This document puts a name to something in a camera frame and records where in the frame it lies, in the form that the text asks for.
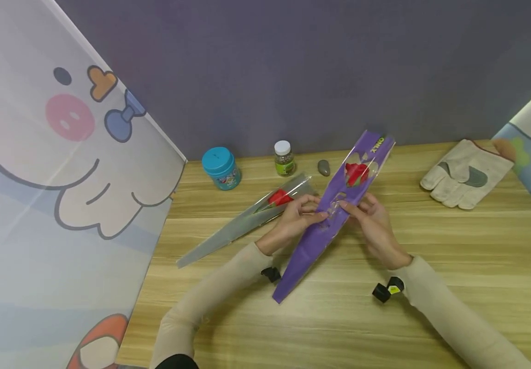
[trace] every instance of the cartoon eye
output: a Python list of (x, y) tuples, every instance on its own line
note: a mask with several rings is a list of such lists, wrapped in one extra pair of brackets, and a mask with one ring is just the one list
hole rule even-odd
[(56, 67), (53, 73), (54, 77), (61, 85), (68, 86), (73, 81), (71, 74), (63, 67)]

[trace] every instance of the blue jar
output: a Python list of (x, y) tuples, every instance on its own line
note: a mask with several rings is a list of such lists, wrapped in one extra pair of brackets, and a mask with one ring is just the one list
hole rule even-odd
[(204, 171), (220, 190), (232, 190), (241, 182), (241, 171), (227, 148), (211, 148), (202, 156)]

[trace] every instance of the person's left hand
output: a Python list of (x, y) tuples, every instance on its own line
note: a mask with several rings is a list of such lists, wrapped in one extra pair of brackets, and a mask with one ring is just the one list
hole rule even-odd
[(255, 242), (259, 250), (264, 255), (270, 256), (290, 245), (292, 240), (301, 235), (310, 225), (327, 219), (329, 214), (325, 211), (315, 213), (316, 204), (320, 200), (316, 196), (304, 195), (290, 202), (273, 229)]

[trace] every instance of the blue lid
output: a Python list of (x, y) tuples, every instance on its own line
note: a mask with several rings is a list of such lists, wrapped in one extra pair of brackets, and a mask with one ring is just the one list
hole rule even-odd
[(209, 175), (227, 174), (235, 163), (235, 157), (227, 148), (211, 148), (202, 156), (202, 166)]

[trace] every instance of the gray wall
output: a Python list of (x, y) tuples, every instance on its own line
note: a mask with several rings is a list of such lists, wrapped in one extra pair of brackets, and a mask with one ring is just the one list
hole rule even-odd
[(531, 98), (527, 0), (57, 0), (188, 159), (494, 135)]

